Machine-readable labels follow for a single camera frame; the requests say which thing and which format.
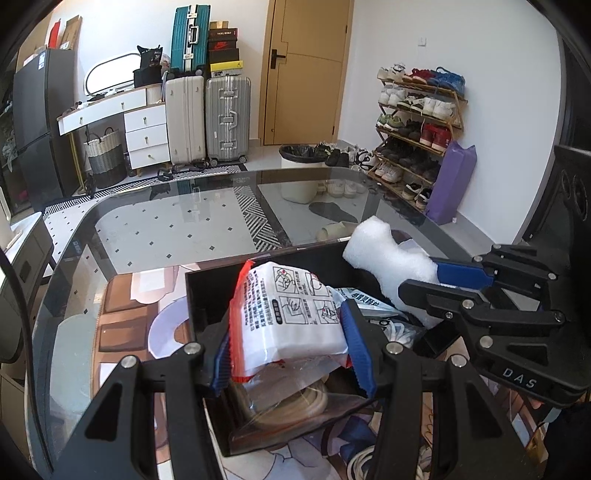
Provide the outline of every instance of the cable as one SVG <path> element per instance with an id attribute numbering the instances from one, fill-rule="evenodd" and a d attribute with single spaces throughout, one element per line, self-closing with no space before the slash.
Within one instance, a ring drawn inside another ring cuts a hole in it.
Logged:
<path id="1" fill-rule="evenodd" d="M 35 376 L 33 374 L 33 336 L 31 334 L 31 324 L 29 323 L 29 314 L 27 311 L 27 302 L 22 292 L 21 283 L 18 281 L 17 273 L 14 271 L 12 264 L 8 260 L 4 251 L 0 248 L 0 268 L 6 276 L 8 285 L 10 286 L 14 297 L 17 301 L 19 310 L 19 317 L 22 324 L 22 343 L 25 350 L 25 367 L 27 372 L 27 381 L 29 383 L 29 402 L 31 406 L 31 415 L 33 417 L 33 424 L 39 434 L 39 441 L 41 443 L 41 450 L 47 462 L 49 471 L 53 473 L 53 464 L 51 456 L 49 455 L 49 448 L 43 430 L 41 429 L 41 421 L 39 419 L 39 410 L 37 409 L 37 392 L 35 390 Z"/>
<path id="2" fill-rule="evenodd" d="M 367 447 L 357 453 L 347 464 L 347 479 L 349 480 L 365 480 L 369 468 L 363 470 L 366 463 L 370 462 L 374 455 L 374 445 Z M 415 480 L 424 480 L 425 475 L 421 467 L 417 465 L 417 473 Z"/>

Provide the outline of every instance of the plastic bag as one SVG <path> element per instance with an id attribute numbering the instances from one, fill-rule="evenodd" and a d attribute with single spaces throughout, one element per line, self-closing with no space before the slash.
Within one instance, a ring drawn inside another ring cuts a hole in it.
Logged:
<path id="1" fill-rule="evenodd" d="M 244 384 L 232 382 L 230 391 L 242 415 L 242 424 L 229 434 L 232 455 L 289 442 L 373 402 L 359 395 L 333 392 L 323 381 L 264 410 L 252 405 Z"/>
<path id="2" fill-rule="evenodd" d="M 232 378 L 249 381 L 266 364 L 348 352 L 328 289 L 301 268 L 242 267 L 230 302 Z"/>

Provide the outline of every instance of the silver suitcase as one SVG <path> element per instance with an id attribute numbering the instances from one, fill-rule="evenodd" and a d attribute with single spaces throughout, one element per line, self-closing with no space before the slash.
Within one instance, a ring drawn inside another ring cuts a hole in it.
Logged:
<path id="1" fill-rule="evenodd" d="M 243 75 L 212 78 L 205 88 L 207 155 L 220 161 L 246 161 L 251 124 L 251 81 Z"/>

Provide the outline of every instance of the woven basket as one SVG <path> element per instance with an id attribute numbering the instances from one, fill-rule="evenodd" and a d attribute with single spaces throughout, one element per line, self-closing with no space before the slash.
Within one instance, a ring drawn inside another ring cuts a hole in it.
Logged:
<path id="1" fill-rule="evenodd" d="M 125 159 L 119 131 L 107 128 L 105 135 L 84 143 L 88 162 L 98 188 L 106 188 L 125 178 Z"/>

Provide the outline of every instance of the foam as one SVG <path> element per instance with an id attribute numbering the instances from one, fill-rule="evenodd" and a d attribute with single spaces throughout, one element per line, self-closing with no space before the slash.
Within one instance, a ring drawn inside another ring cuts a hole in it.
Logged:
<path id="1" fill-rule="evenodd" d="M 373 216 L 359 224 L 353 232 L 343 258 L 353 267 L 367 270 L 378 280 L 382 294 L 402 312 L 417 317 L 426 328 L 433 328 L 441 319 L 425 310 L 406 305 L 398 296 L 398 287 L 405 280 L 439 284 L 437 264 L 425 253 L 403 250 L 392 238 L 390 226 Z"/>

